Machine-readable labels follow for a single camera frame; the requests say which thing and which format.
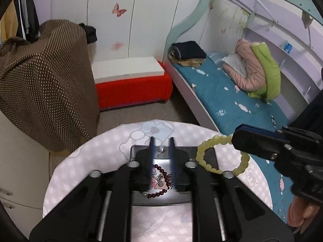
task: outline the red box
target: red box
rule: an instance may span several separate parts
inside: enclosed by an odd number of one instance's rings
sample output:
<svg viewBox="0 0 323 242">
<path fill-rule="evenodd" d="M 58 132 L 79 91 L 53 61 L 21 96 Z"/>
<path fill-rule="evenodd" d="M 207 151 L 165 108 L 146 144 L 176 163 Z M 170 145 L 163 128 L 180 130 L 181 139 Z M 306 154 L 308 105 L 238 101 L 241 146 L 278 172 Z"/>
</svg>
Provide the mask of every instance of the red box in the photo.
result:
<svg viewBox="0 0 323 242">
<path fill-rule="evenodd" d="M 172 79 L 163 76 L 142 77 L 96 84 L 100 110 L 168 101 L 173 91 Z"/>
</svg>

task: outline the gray carpet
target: gray carpet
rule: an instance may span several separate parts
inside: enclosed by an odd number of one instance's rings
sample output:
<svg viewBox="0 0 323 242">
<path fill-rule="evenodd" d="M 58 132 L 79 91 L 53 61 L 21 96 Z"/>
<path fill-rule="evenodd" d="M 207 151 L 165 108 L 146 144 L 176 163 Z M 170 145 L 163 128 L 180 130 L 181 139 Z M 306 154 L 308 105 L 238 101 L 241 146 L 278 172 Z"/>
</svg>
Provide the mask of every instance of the gray carpet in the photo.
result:
<svg viewBox="0 0 323 242">
<path fill-rule="evenodd" d="M 138 123 L 153 119 L 198 125 L 190 108 L 174 86 L 172 96 L 166 103 L 155 102 L 101 112 L 97 134 L 102 134 L 121 124 Z"/>
</svg>

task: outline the yellow bead bracelet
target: yellow bead bracelet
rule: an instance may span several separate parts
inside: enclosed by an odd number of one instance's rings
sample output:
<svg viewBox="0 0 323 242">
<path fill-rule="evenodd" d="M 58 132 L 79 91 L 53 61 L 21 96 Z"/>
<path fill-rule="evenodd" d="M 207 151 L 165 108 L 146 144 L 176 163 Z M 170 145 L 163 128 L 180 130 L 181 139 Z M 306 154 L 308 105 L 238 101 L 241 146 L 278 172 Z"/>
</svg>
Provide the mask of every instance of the yellow bead bracelet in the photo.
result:
<svg viewBox="0 0 323 242">
<path fill-rule="evenodd" d="M 232 141 L 232 135 L 214 136 L 213 138 L 211 138 L 207 141 L 203 141 L 202 144 L 200 144 L 197 147 L 197 153 L 196 153 L 195 160 L 197 162 L 199 162 L 199 164 L 201 166 L 203 166 L 206 169 L 206 171 L 210 171 L 210 172 L 216 173 L 216 174 L 223 174 L 223 172 L 221 170 L 217 170 L 215 168 L 212 168 L 211 165 L 206 163 L 206 161 L 204 160 L 204 154 L 205 154 L 205 150 L 208 148 L 214 147 L 217 144 L 221 144 L 221 145 L 232 144 L 231 141 Z M 240 153 L 241 153 L 240 165 L 238 166 L 238 168 L 236 168 L 232 171 L 232 173 L 235 176 L 242 174 L 247 169 L 248 162 L 250 160 L 250 156 L 248 153 L 242 152 L 242 151 L 240 151 Z"/>
</svg>

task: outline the brown polka dot cloth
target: brown polka dot cloth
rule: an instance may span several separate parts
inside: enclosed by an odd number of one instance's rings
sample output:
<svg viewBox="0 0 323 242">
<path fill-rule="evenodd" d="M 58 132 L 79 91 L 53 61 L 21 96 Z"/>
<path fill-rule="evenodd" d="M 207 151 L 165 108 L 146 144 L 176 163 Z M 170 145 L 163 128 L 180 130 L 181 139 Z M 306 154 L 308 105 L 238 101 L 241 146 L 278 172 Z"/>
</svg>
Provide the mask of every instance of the brown polka dot cloth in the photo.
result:
<svg viewBox="0 0 323 242">
<path fill-rule="evenodd" d="M 98 98 L 85 31 L 67 20 L 40 27 L 35 43 L 20 37 L 0 45 L 0 110 L 49 150 L 80 146 L 96 134 Z"/>
</svg>

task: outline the white cabinet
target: white cabinet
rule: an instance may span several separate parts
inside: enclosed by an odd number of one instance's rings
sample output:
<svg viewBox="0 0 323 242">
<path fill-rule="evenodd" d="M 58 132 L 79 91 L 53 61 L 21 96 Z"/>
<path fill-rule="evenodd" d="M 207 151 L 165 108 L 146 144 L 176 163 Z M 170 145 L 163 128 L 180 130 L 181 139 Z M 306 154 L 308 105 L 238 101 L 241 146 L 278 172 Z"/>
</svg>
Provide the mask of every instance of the white cabinet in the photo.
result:
<svg viewBox="0 0 323 242">
<path fill-rule="evenodd" d="M 0 198 L 0 201 L 17 228 L 29 238 L 31 230 L 43 218 L 43 211 L 15 204 L 3 198 Z"/>
<path fill-rule="evenodd" d="M 48 151 L 0 112 L 0 197 L 42 209 L 48 183 Z"/>
</svg>

